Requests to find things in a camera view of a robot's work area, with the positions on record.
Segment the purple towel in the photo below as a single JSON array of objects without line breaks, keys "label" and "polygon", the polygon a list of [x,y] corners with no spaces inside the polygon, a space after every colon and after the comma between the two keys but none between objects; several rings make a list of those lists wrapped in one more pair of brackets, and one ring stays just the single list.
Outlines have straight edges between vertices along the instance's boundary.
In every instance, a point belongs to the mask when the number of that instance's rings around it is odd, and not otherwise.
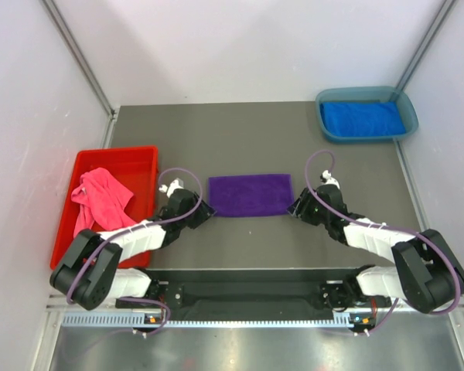
[{"label": "purple towel", "polygon": [[281,216],[294,202],[289,174],[210,177],[207,191],[208,204],[226,218]]}]

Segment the blue towel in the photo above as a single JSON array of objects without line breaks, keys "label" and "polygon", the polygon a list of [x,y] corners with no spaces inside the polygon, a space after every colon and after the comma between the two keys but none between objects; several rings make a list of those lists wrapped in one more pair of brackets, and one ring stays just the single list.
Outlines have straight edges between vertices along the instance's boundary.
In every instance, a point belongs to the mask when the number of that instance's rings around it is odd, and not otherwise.
[{"label": "blue towel", "polygon": [[393,102],[322,103],[320,113],[326,130],[340,138],[381,138],[406,133]]}]

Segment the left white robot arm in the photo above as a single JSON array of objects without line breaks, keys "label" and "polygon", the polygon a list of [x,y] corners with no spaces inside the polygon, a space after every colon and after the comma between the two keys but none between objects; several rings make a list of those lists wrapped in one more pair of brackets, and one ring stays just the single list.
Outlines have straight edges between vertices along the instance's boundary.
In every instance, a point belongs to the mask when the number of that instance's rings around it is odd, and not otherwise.
[{"label": "left white robot arm", "polygon": [[143,298],[152,279],[141,268],[120,268],[119,264],[169,246],[182,230],[194,230],[216,213],[179,180],[160,186],[159,191],[168,202],[154,218],[111,232],[81,230],[53,270],[50,285],[66,295],[69,303],[86,310],[119,298]]}]

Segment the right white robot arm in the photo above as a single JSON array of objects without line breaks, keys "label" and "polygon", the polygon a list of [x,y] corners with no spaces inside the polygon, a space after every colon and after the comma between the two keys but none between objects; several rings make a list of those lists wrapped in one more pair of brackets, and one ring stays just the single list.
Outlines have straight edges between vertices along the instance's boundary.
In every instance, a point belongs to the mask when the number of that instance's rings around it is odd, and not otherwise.
[{"label": "right white robot arm", "polygon": [[350,289],[356,299],[399,298],[430,314],[464,295],[464,269],[437,230],[413,234],[350,213],[333,184],[321,185],[315,192],[303,189],[287,212],[304,223],[324,226],[329,237],[343,245],[391,262],[389,267],[369,265],[357,270]]}]

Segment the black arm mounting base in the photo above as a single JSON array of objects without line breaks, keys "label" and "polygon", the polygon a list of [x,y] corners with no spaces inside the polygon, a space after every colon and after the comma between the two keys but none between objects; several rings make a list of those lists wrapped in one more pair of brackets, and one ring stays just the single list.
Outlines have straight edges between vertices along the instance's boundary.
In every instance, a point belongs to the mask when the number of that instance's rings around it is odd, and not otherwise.
[{"label": "black arm mounting base", "polygon": [[152,270],[146,297],[174,321],[296,321],[330,319],[336,311],[388,308],[364,297],[350,268]]}]

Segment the red plastic bin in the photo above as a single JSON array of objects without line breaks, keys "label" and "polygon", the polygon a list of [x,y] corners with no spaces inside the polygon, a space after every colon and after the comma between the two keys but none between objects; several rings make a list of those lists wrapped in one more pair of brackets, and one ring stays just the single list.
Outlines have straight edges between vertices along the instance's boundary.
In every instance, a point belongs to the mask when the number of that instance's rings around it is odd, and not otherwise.
[{"label": "red plastic bin", "polygon": [[156,189],[159,176],[159,151],[155,146],[92,149],[77,154],[67,189],[63,211],[53,245],[50,267],[60,262],[73,240],[74,225],[80,206],[70,199],[80,184],[80,177],[96,168],[107,169],[123,186],[134,193],[125,208],[126,214],[140,222],[157,209]]}]

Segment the pink towel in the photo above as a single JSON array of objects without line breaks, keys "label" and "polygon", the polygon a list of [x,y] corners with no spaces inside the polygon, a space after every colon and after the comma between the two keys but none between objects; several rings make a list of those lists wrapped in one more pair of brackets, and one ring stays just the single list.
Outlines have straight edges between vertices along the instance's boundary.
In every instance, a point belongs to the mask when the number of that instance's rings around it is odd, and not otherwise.
[{"label": "pink towel", "polygon": [[97,223],[112,231],[136,224],[125,213],[134,193],[122,185],[107,169],[96,168],[80,177],[80,184],[70,199],[80,206],[73,236]]}]

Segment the teal translucent plastic tray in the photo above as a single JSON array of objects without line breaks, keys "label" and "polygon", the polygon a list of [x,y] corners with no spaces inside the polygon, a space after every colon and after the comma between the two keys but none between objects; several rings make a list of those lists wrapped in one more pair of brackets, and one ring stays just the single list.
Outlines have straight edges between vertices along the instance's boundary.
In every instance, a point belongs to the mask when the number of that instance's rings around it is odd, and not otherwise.
[{"label": "teal translucent plastic tray", "polygon": [[[405,134],[388,136],[388,137],[372,137],[372,138],[340,138],[330,134],[323,122],[320,113],[322,103],[329,102],[355,102],[355,103],[396,103],[401,120],[406,128]],[[341,87],[333,88],[320,92],[315,100],[315,112],[319,122],[319,126],[326,139],[340,144],[356,144],[356,143],[376,143],[384,141],[401,140],[414,134],[418,129],[418,117],[414,106],[409,97],[404,92],[399,92],[393,87],[375,86],[375,87]]]}]

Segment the aluminium front rail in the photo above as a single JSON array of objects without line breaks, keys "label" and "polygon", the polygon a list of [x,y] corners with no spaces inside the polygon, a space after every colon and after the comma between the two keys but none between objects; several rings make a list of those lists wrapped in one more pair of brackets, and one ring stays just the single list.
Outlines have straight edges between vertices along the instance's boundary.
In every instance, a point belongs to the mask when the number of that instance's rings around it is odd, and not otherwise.
[{"label": "aluminium front rail", "polygon": [[[84,309],[81,308],[77,304],[70,305],[67,303],[67,300],[61,294],[50,294],[46,308],[48,310],[57,310],[57,311],[83,311]],[[108,301],[104,301],[102,305],[96,308],[96,311],[109,311],[115,310],[116,308],[116,301],[114,299],[109,299]],[[438,309],[434,310],[434,313],[437,315],[444,315],[451,313],[455,310],[463,310],[464,309],[464,298],[459,300],[459,303],[452,309],[452,302],[449,302]],[[416,311],[416,309],[412,308],[408,303],[404,300],[400,299],[397,303],[395,311]]]}]

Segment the left aluminium frame post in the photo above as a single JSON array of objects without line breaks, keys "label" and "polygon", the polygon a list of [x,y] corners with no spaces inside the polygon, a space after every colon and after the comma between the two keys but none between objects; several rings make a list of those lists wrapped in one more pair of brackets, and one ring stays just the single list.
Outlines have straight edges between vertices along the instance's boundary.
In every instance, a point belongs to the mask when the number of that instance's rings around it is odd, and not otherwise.
[{"label": "left aluminium frame post", "polygon": [[106,93],[96,78],[94,71],[88,63],[86,56],[76,41],[76,38],[68,26],[67,21],[63,17],[63,14],[60,11],[58,5],[53,0],[40,0],[39,3],[42,5],[46,11],[46,14],[50,17],[51,21],[55,25],[57,32],[60,34],[67,49],[80,69],[80,72],[83,74],[90,89],[94,93],[94,96],[97,98],[97,101],[101,105],[103,111],[109,118],[113,118],[115,109],[108,100]]}]

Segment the aluminium frame post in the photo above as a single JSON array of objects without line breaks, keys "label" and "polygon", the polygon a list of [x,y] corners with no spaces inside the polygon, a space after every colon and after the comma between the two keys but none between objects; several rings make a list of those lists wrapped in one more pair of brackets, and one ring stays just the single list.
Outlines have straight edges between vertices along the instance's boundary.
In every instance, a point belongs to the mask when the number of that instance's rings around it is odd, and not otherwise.
[{"label": "aluminium frame post", "polygon": [[448,17],[452,14],[457,3],[457,0],[443,0],[439,3],[438,10],[432,16],[432,20],[429,25],[425,28],[425,32],[420,38],[414,52],[411,54],[411,58],[399,77],[395,86],[397,91],[404,91],[410,83],[413,75],[417,71],[422,60],[425,58],[428,50],[437,38]]},{"label": "aluminium frame post", "polygon": [[46,11],[46,14],[50,17],[51,21],[55,25],[57,32],[60,34],[67,49],[80,69],[80,72],[83,74],[90,89],[94,93],[94,96],[97,98],[97,101],[101,105],[103,111],[109,118],[113,118],[115,109],[108,100],[106,93],[96,78],[94,71],[88,63],[86,56],[76,41],[76,38],[68,26],[67,21],[63,17],[63,14],[60,11],[58,5],[53,0],[40,0],[39,3],[42,5]]}]

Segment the right aluminium frame post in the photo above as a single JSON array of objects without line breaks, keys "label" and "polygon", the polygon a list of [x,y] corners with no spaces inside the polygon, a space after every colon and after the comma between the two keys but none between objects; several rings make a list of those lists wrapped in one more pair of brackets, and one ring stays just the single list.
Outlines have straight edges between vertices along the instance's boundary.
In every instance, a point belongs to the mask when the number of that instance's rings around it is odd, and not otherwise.
[{"label": "right aluminium frame post", "polygon": [[410,83],[413,75],[417,71],[422,60],[425,58],[428,50],[437,38],[448,17],[452,14],[457,3],[457,0],[443,0],[439,3],[438,10],[432,16],[432,20],[429,25],[425,28],[425,32],[420,38],[414,52],[411,54],[411,58],[399,77],[395,86],[397,91],[404,91]]}]

